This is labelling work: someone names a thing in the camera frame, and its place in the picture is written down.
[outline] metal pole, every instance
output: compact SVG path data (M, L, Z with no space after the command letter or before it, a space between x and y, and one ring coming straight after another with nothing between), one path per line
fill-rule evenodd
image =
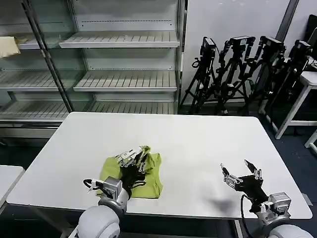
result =
M284 42L289 26L291 25L299 0L290 0L285 15L276 34L276 39Z
M48 65L49 71L52 74L53 80L58 88L58 91L59 91L59 93L64 101L64 104L65 104L68 112L70 113L70 112L74 111L74 108L71 104L71 101L68 98L68 95L65 92L64 85L63 85L63 83L60 79L60 76L59 76L59 74L58 74L58 72L57 72L57 70L52 62L52 57L48 51L48 47L44 41L43 34L39 28L38 23L36 22L35 15L32 12L32 9L30 8L28 0L23 0L22 7L25 11L27 18L28 18L28 21L30 23L30 26L31 26L32 31L34 33L34 36L39 44L39 47L40 47L41 52L43 54L43 57Z

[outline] white metal shelf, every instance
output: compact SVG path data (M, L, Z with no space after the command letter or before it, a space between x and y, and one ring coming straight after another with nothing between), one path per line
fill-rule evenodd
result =
M88 111L96 113L174 114L174 103L94 102Z
M66 89L73 86L79 72L64 70L60 76ZM6 91L57 92L53 77L48 70L0 71L0 89Z
M62 122L67 115L63 101L16 101L0 111L0 121Z
M12 36L18 40L20 50L38 50L40 48L33 33L19 33L15 35L13 34ZM62 36L57 33L45 35L45 41L48 48L56 48L59 47L59 43L62 41Z
M61 48L176 48L175 31L86 31L61 42Z
M174 71L92 70L74 87L85 92L175 92Z

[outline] black cable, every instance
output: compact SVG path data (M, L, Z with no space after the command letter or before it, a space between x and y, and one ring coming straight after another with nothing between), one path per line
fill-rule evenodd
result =
M248 227L247 227L247 224L246 224L246 221L245 221L245 218L244 218L244 213L243 213L243 199L244 199L244 197L247 198L247 196L245 194L243 194L241 196L241 202L240 202L240 211L241 211L241 217L242 217L242 224L243 224L243 227L246 230L246 233L249 236L249 238L253 238L252 235L250 234L249 230L248 230Z

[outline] robotic hand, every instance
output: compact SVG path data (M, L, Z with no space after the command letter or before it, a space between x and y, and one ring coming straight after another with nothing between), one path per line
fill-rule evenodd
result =
M119 221L126 211L131 189L146 184L147 153L141 147L116 158L122 173L121 179L108 177L105 181L84 180L89 191L100 189L104 196L98 206L88 208L79 218L74 231L78 238L117 238L120 235Z
M248 228L243 214L243 199L246 197L252 203L250 212L255 213L261 224L261 236L269 238L313 238L308 232L297 226L286 225L290 218L288 213L291 199L285 192L279 192L267 196L262 190L262 170L257 169L252 163L245 160L252 175L236 177L220 164L223 181L236 191L244 192L241 197L241 216L243 226L249 236Z

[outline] black tripod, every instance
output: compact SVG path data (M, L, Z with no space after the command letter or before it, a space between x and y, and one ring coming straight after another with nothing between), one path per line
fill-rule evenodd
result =
M265 106L265 115L269 112L271 124L273 124L273 105L282 90L287 92L287 96L292 96L293 88L299 80L300 75L306 68L310 55L312 54L312 47L304 41L297 40L292 48L289 57L290 59L284 65L284 80L276 82L273 94Z
M193 62L192 67L197 68L197 71L189 85L189 87L185 90L185 96L180 104L180 109L182 108L188 94L193 97L193 101L189 110L189 114L192 114L195 111L196 102L199 102L201 98L207 93L209 83L210 83L210 74L214 79L213 73L213 60L215 57L215 49L216 45L212 41L212 39L204 37L203 44L200 49L200 60L195 58L195 62ZM194 83L197 81L197 86L195 93L191 92L191 89Z
M284 64L285 50L286 47L284 44L274 38L265 36L260 38L256 56L251 62L248 63L250 70L245 77L251 78L257 68L261 66L261 69L258 74L255 86L248 97L246 104L239 110L244 111L243 114L249 113L249 105L251 102L260 97L260 105L265 97L272 94L273 78ZM256 62L262 51L263 53L261 59Z
M249 37L249 36L243 36L243 37L236 37L231 38L229 41L226 41L224 44L224 48L219 54L219 63L220 68L216 70L216 73L218 73L217 78L214 78L213 83L209 87L206 94L200 98L200 101L196 105L195 113L198 113L202 107L202 105L205 102L212 102L217 101L217 106L215 108L214 114L217 115L219 111L221 111L223 114L227 114L227 110L224 106L224 104L231 98L233 98L236 94L236 92L239 92L242 97L246 100L247 98L247 91L246 91L246 85L245 82L247 79L244 77L244 73L247 67L246 61L249 59L249 55L254 43L255 37ZM233 57L228 61L228 64L225 64L225 56L227 52L229 51L230 47L232 46L233 49ZM246 50L244 62L242 62L241 58L243 56L243 52ZM232 84L233 76L237 68L240 69L239 79L240 82L237 81L234 84ZM222 82L222 78L224 74L228 72L228 76L226 80ZM211 95L214 95L215 99L209 99Z

